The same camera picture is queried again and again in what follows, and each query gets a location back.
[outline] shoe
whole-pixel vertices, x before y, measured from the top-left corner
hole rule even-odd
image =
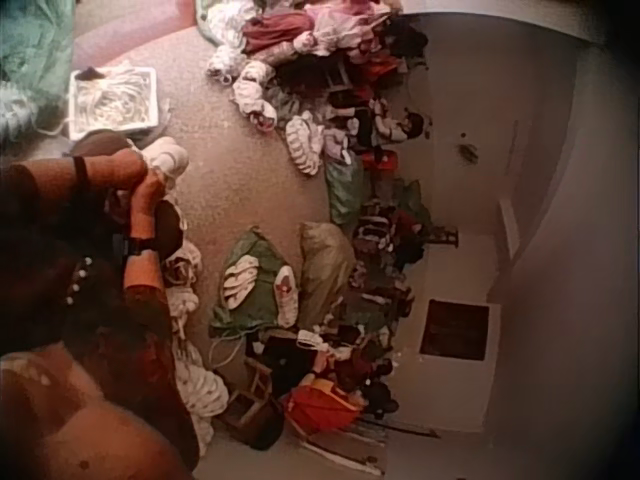
[[[251,293],[251,290],[253,290],[255,284],[255,282],[245,284],[242,289],[236,294],[231,295],[230,297],[226,297],[225,301],[227,302],[227,307],[229,308],[229,310],[238,308],[238,306],[240,306],[244,299],[247,298],[247,295]]]
[[[292,327],[298,319],[298,289],[289,265],[278,272],[273,283],[273,293],[278,304],[278,325],[282,328]]]
[[[255,267],[247,268],[238,275],[233,275],[227,278],[222,284],[223,289],[225,290],[225,295],[226,291],[229,289],[237,288],[251,282],[255,283],[256,278],[258,278],[258,269]]]
[[[238,275],[239,273],[242,273],[244,270],[247,270],[249,268],[258,268],[259,266],[260,262],[256,257],[245,255],[243,257],[240,257],[240,260],[238,260],[235,265],[227,268],[227,271],[224,272],[224,276],[226,279],[227,277]]]
[[[167,177],[167,190],[175,187],[176,180],[189,166],[189,154],[171,137],[162,137],[142,150],[150,168],[157,168]]]

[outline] red cloth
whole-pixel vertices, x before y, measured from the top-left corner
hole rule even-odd
[[[309,385],[296,387],[283,402],[287,417],[308,435],[345,428],[360,414],[337,398]]]
[[[396,152],[394,152],[393,150],[384,150],[384,157],[386,157],[386,161],[376,163],[372,151],[363,153],[362,165],[367,170],[394,171],[398,169],[398,154]]]
[[[293,42],[300,34],[313,30],[314,21],[304,12],[256,17],[242,27],[247,39],[244,52],[252,54],[281,42]]]

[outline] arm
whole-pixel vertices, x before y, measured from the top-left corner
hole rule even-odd
[[[120,150],[112,156],[84,157],[89,184],[129,190],[145,176],[147,166],[136,152]],[[53,212],[71,198],[78,178],[72,158],[28,160],[3,168],[0,190],[26,209]]]

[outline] green bag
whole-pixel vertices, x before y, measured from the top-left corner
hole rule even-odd
[[[405,185],[403,179],[397,178],[394,183],[393,196],[397,201],[398,208],[414,216],[426,228],[433,225],[431,213],[422,203],[422,190],[418,180]]]
[[[354,155],[351,156],[351,165],[326,160],[325,180],[331,221],[340,226],[354,224],[358,220],[364,198],[362,161]]]
[[[47,122],[66,104],[75,4],[75,0],[0,2],[1,80],[31,104],[34,118],[25,121],[35,121],[37,113]],[[14,101],[5,96],[0,100]]]
[[[229,310],[222,304],[224,272],[244,255],[251,255],[260,262],[258,278],[244,301],[234,310]],[[257,227],[245,233],[231,250],[223,268],[218,305],[213,309],[213,319],[210,322],[214,331],[219,330],[223,337],[235,337],[262,327],[277,326],[278,305],[273,284],[278,272],[285,265],[287,263],[284,258]]]

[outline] cable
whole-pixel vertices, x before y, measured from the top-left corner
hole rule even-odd
[[[209,364],[211,365],[211,369],[216,369],[216,368],[221,368],[224,367],[225,365],[231,363],[231,361],[235,358],[235,356],[238,354],[238,352],[240,351],[240,346],[242,345],[242,337],[244,337],[245,335],[248,335],[250,333],[253,332],[257,332],[258,330],[260,330],[260,328],[262,328],[263,326],[257,326],[254,327],[250,330],[246,330],[242,333],[239,333],[238,335],[233,335],[231,337],[220,337],[220,338],[216,338],[211,342],[211,346],[209,347],[209,353],[207,355],[207,358],[209,360]],[[229,355],[225,360],[223,360],[220,363],[217,364],[212,364],[211,363],[211,358],[213,356],[213,351],[215,350],[215,348],[220,345],[220,343],[224,342],[224,341],[232,341],[232,340],[240,340],[238,342],[238,344],[233,348],[233,351],[231,352],[231,355]]]

